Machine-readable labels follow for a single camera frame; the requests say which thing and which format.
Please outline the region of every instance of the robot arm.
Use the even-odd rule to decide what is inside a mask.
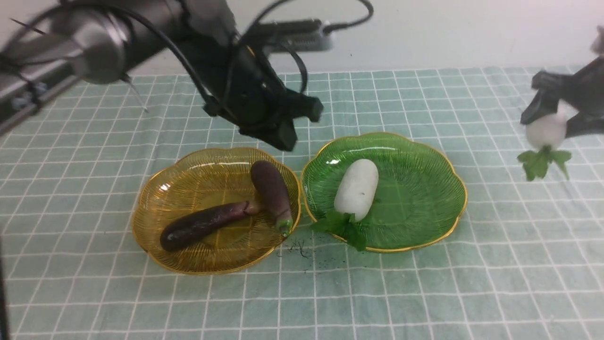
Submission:
[[[528,125],[548,114],[557,112],[558,102],[564,100],[578,113],[567,120],[566,138],[588,134],[604,134],[604,27],[591,46],[598,56],[574,74],[540,71],[533,76],[535,98],[524,110],[520,124]]]
[[[320,20],[259,23],[239,40],[226,0],[73,0],[51,8],[22,27],[0,53],[0,134],[7,132],[75,83],[108,84],[167,45],[181,61],[204,110],[239,127],[239,132],[283,151],[293,150],[294,119],[318,122],[323,105],[303,94],[306,69],[297,51],[331,48],[331,34],[361,24],[325,25]],[[30,41],[22,37],[39,22],[50,30]],[[287,89],[268,61],[269,53],[290,53],[301,68],[303,89]]]

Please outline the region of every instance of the eggplant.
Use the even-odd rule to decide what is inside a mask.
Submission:
[[[185,215],[162,231],[161,247],[167,252],[176,252],[235,221],[258,214],[260,205],[253,201],[227,203]]]
[[[292,218],[288,187],[285,185],[281,173],[271,162],[259,160],[252,164],[250,174],[254,187],[264,201],[264,207],[274,219],[275,226],[282,236],[289,236],[294,219]]]

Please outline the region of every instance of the plate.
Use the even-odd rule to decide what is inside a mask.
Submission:
[[[333,209],[346,169],[359,159],[373,161],[379,171],[371,209],[355,224],[366,250],[402,252],[453,232],[467,205],[467,188],[453,165],[440,151],[389,132],[335,139],[304,167],[301,184],[313,221]]]
[[[143,187],[132,220],[137,243],[162,267],[192,275],[230,273],[267,257],[285,238],[268,212],[217,230],[178,252],[159,244],[174,219],[225,203],[260,199],[249,169],[258,160],[273,163],[288,187],[294,226],[300,219],[300,182],[294,172],[254,148],[203,149],[155,174]]]

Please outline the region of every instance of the grid tablecloth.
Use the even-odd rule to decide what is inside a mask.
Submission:
[[[575,68],[558,67],[570,72]],[[80,84],[0,139],[0,232],[17,340],[604,339],[604,144],[567,140],[571,181],[527,183],[518,124],[539,68],[311,74],[325,114],[284,154],[208,117],[187,76]],[[300,77],[283,76],[298,89]],[[198,149],[252,146],[299,173],[335,137],[391,131],[446,153],[456,231],[359,253],[300,228],[258,265],[176,275],[138,247],[141,186]]]

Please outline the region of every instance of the green leaf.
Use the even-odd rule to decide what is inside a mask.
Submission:
[[[567,178],[567,180],[569,180],[570,176],[568,175],[568,171],[566,169],[566,165],[564,164],[564,162],[559,162],[558,160],[554,160],[554,162],[556,162],[556,164],[558,165],[558,168],[560,168],[560,170],[564,173],[564,176]]]
[[[348,244],[353,246],[356,250],[362,252],[367,248],[367,239],[365,235],[359,230],[358,226],[349,225],[346,230],[346,240]]]
[[[316,232],[330,232],[341,235],[348,225],[348,218],[346,214],[331,210],[325,213],[324,218],[311,224],[310,228]]]
[[[529,163],[529,166],[536,177],[544,178],[547,174],[550,158],[545,152],[539,153],[540,154],[537,156],[537,158]]]
[[[572,157],[572,154],[568,151],[553,151],[550,154],[550,160],[552,162],[555,162],[556,165],[558,165],[558,168],[560,168],[560,170],[564,173],[564,176],[566,176],[566,179],[569,180],[570,176],[568,175],[568,171],[566,168],[566,162],[570,160],[570,158]]]
[[[570,179],[564,164],[571,158],[571,153],[568,151],[553,151],[551,146],[544,146],[539,152],[526,151],[518,155],[517,158],[522,163],[528,181],[533,181],[535,178],[545,178],[547,169],[552,163],[556,163],[566,178]]]
[[[529,151],[524,151],[523,153],[518,155],[518,157],[516,157],[516,159],[518,159],[519,162],[527,163],[527,162],[530,162],[531,160],[533,160],[536,156],[537,156],[537,152],[529,150]]]
[[[558,150],[558,151],[552,151],[550,153],[550,156],[551,156],[552,160],[556,163],[557,162],[565,163],[565,162],[569,161],[573,155],[568,151]]]
[[[522,165],[524,172],[527,174],[527,181],[533,181],[535,179],[535,173],[529,168],[528,163]]]

